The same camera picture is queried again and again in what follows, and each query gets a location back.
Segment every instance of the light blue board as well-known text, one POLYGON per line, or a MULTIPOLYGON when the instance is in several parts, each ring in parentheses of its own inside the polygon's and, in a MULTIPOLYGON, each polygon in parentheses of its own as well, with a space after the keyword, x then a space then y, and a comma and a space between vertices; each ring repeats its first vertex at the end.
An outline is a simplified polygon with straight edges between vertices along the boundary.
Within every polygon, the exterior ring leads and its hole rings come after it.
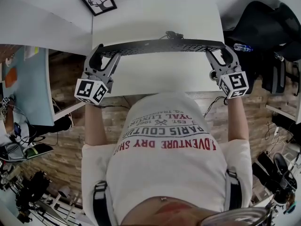
POLYGON ((10 88, 6 88, 3 82, 3 95, 4 97, 15 95, 16 106, 26 115, 31 125, 53 126, 46 77, 47 50, 40 48, 37 54, 24 60, 24 49, 22 46, 15 53, 9 67, 5 65, 5 74, 12 67, 16 67, 17 81, 10 88))

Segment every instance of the deer antler picture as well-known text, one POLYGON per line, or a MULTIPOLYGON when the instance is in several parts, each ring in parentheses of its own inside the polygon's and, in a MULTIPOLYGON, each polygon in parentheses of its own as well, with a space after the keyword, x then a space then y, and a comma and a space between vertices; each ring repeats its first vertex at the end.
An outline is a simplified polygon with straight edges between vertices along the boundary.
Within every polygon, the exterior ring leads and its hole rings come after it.
POLYGON ((114 0, 83 0, 94 16, 116 9, 114 0))

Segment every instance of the shoulder strap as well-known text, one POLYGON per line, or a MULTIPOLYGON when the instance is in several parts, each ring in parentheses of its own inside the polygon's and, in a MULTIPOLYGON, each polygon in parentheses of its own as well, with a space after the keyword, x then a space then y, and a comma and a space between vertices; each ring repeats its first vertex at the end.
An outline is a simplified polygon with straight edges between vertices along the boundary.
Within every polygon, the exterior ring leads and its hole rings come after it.
POLYGON ((224 210, 240 209, 242 205, 242 191, 239 179, 234 169, 226 172, 226 198, 224 210))
POLYGON ((93 195, 93 212, 98 226, 115 226, 117 220, 114 215, 111 194, 106 181, 95 185, 93 195))

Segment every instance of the black strap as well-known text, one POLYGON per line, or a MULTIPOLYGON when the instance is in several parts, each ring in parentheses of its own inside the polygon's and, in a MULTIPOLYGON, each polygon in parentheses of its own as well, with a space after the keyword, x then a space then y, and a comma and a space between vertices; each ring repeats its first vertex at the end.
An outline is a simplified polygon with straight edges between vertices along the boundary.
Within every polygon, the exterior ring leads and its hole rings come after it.
POLYGON ((240 181, 235 172, 227 170, 228 175, 234 178, 236 183, 231 183, 229 210, 240 209, 242 206, 242 191, 240 181))
POLYGON ((111 221, 108 214, 107 200, 105 190, 107 182, 101 181, 95 185, 93 194, 93 212, 98 226, 111 226, 111 221))

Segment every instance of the desk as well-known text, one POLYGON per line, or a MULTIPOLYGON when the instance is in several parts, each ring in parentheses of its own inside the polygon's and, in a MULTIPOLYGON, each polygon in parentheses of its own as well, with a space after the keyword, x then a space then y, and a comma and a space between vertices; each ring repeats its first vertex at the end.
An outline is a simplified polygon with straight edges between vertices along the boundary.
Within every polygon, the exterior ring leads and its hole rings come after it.
MULTIPOLYGON (((212 0, 124 0, 117 9, 93 18, 93 47, 159 39, 166 31, 182 33, 185 39, 224 42, 220 15, 212 0)), ((211 70, 205 53, 123 56, 113 75, 112 92, 106 96, 218 91, 209 78, 211 70)))
POLYGON ((32 125, 53 126, 54 121, 83 106, 78 103, 58 113, 52 106, 48 71, 48 49, 39 48, 39 52, 24 59, 25 47, 22 46, 14 55, 9 65, 5 66, 5 74, 12 67, 17 70, 17 81, 10 87, 3 82, 3 96, 14 94, 16 106, 21 109, 32 125))
MULTIPOLYGON (((298 71, 299 71, 299 91, 300 91, 300 86, 301 86, 301 60, 298 61, 298 71)), ((293 121, 296 122, 296 124, 299 124, 301 122, 301 93, 298 94, 298 99, 297 99, 297 108, 296 108, 296 115, 292 115, 290 113, 284 112, 281 109, 275 108, 270 106, 269 104, 266 104, 265 107, 269 110, 272 110, 274 112, 277 112, 293 121)))

